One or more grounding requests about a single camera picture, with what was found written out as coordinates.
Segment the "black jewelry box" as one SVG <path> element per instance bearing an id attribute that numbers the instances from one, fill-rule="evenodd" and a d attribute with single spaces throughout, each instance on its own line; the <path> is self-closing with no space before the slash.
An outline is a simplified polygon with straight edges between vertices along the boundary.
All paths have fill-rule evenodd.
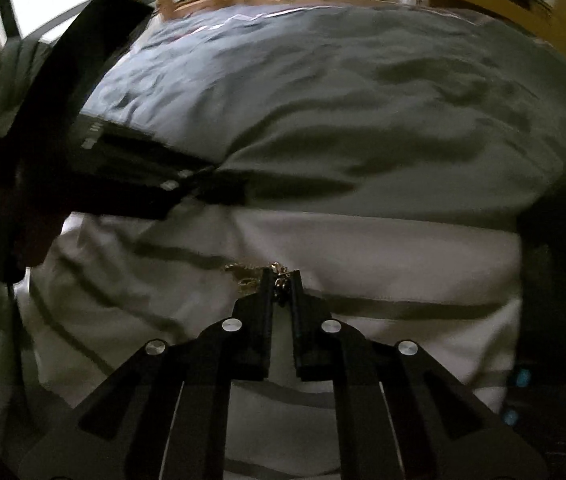
<path id="1" fill-rule="evenodd" d="M 566 479 L 566 171 L 518 214 L 522 310 L 515 362 L 500 411 Z"/>

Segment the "black puffer jacket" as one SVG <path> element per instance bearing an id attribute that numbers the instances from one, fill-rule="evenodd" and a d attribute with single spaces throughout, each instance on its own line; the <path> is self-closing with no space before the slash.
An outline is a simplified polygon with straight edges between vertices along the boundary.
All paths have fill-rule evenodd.
<path id="1" fill-rule="evenodd" d="M 0 134 L 10 128 L 24 95 L 53 47 L 46 42 L 10 38 L 0 49 Z"/>

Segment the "grey striped duvet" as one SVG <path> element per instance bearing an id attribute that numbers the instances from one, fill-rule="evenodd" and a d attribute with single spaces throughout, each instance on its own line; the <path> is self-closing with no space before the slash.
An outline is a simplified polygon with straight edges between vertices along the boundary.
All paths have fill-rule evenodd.
<path id="1" fill-rule="evenodd" d="M 161 25 L 82 110 L 258 183 L 246 206 L 187 197 L 164 220 L 70 212 L 0 280 L 0 479 L 146 342 L 197 338 L 266 269 L 269 373 L 232 383 L 220 479 L 343 479 L 333 386 L 296 373 L 292 272 L 503 422 L 516 218 L 566 171 L 554 48 L 473 12 L 231 6 Z"/>

